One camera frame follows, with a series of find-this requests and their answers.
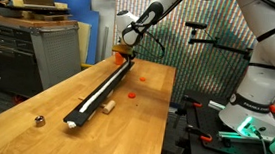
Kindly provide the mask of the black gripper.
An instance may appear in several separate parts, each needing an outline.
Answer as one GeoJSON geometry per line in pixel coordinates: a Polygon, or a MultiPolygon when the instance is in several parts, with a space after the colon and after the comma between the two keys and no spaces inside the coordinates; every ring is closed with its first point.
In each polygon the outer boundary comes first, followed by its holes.
{"type": "Polygon", "coordinates": [[[129,65],[130,60],[134,60],[135,59],[135,54],[121,54],[122,58],[126,59],[124,62],[124,65],[129,65]]]}

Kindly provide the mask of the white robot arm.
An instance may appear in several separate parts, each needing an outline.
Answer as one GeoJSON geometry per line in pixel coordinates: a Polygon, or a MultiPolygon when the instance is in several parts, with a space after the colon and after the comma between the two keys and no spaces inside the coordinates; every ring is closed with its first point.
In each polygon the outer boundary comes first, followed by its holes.
{"type": "MultiPolygon", "coordinates": [[[[140,43],[150,26],[157,24],[182,0],[151,0],[138,17],[129,11],[117,14],[120,39],[127,46],[140,43]]],[[[219,118],[244,137],[259,132],[275,138],[275,119],[269,106],[275,97],[275,0],[236,0],[257,42],[246,74],[219,118]]]]}

